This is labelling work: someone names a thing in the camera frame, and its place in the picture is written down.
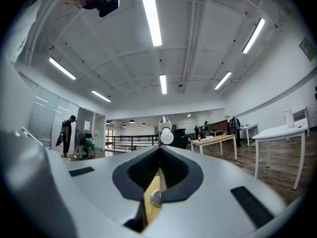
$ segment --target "white light bulb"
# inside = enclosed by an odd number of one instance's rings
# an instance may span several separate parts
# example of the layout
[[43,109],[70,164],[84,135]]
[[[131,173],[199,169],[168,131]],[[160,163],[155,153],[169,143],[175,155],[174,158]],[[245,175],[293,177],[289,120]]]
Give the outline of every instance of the white light bulb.
[[164,128],[162,130],[162,135],[160,136],[160,139],[161,139],[163,144],[169,145],[173,142],[174,135],[172,132],[170,132],[169,128]]

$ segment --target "person in green shirt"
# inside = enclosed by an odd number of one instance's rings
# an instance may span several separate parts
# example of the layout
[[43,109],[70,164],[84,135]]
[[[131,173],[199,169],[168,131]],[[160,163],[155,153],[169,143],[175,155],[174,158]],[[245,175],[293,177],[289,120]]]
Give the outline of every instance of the person in green shirt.
[[94,152],[95,147],[89,139],[84,138],[84,137],[82,139],[80,139],[79,144],[76,147],[75,153],[77,152],[78,148],[79,148],[79,159],[80,160],[83,159],[84,149],[86,149],[86,148],[88,150],[88,158],[91,159],[91,153]]

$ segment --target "dark wood floor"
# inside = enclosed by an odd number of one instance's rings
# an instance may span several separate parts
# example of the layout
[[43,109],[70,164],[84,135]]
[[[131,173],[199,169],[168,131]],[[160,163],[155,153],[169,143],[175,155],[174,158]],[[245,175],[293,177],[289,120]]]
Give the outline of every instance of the dark wood floor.
[[[241,140],[242,147],[237,148],[238,159],[235,161],[233,143],[231,140],[222,143],[223,156],[220,156],[219,144],[204,146],[204,154],[230,161],[244,171],[254,175],[256,165],[256,147],[247,146]],[[310,185],[317,164],[317,132],[311,131],[310,137],[306,136],[306,153],[304,168],[297,190],[293,190],[296,179],[300,152],[300,137],[275,140],[270,142],[270,167],[266,167],[266,142],[260,142],[260,165],[258,179],[270,185],[287,204],[303,195]],[[194,146],[194,151],[199,153],[199,147]]]

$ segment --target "fluorescent tube light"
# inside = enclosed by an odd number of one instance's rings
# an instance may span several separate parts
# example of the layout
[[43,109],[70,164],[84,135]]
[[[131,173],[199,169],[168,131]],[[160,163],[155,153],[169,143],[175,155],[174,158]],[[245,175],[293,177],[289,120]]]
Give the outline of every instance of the fluorescent tube light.
[[153,46],[162,46],[162,39],[159,29],[159,18],[155,0],[142,0],[145,14],[147,15],[148,24],[151,32]]
[[46,100],[43,100],[43,99],[41,99],[40,97],[37,97],[37,96],[36,96],[36,98],[38,98],[38,99],[40,99],[40,100],[42,100],[42,101],[45,101],[45,102],[47,102],[47,103],[48,103],[48,101],[46,101]]
[[61,108],[61,107],[59,107],[60,109],[64,109],[64,110],[66,110],[66,111],[69,111],[68,109],[65,109],[65,108]]
[[161,86],[161,88],[162,88],[162,93],[163,93],[163,94],[167,94],[166,75],[165,75],[165,74],[160,75],[160,76],[159,76],[159,79],[160,79],[160,86]]
[[63,66],[61,66],[54,58],[50,58],[50,62],[59,70],[64,72],[67,76],[69,76],[71,79],[76,79],[76,77],[71,74],[67,69],[65,69]]
[[251,35],[251,37],[250,37],[250,39],[248,41],[248,43],[246,44],[246,46],[244,47],[244,49],[242,51],[243,53],[246,54],[249,51],[249,49],[252,47],[254,41],[256,41],[259,33],[261,32],[261,30],[262,30],[262,28],[264,26],[264,23],[265,23],[265,21],[262,18],[260,18],[258,23],[257,23],[257,26],[256,26],[255,30],[253,31],[253,33],[252,33],[252,35]]
[[35,102],[36,104],[39,104],[39,105],[41,105],[41,106],[43,106],[43,107],[45,107],[44,105],[42,105],[42,104],[40,104],[40,103],[38,103],[38,102]]
[[227,78],[230,75],[231,75],[231,72],[228,71],[227,74],[222,78],[222,80],[216,85],[216,87],[214,89],[217,90],[227,80]]
[[100,98],[104,99],[105,101],[111,102],[111,100],[107,99],[105,96],[102,96],[100,93],[97,93],[96,91],[91,91],[93,94],[96,94]]

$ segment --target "railing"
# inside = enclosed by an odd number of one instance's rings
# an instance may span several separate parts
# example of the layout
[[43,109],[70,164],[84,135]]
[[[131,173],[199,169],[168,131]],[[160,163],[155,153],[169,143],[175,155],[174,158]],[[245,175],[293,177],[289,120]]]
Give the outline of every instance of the railing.
[[130,152],[146,146],[158,145],[158,135],[106,136],[106,150]]

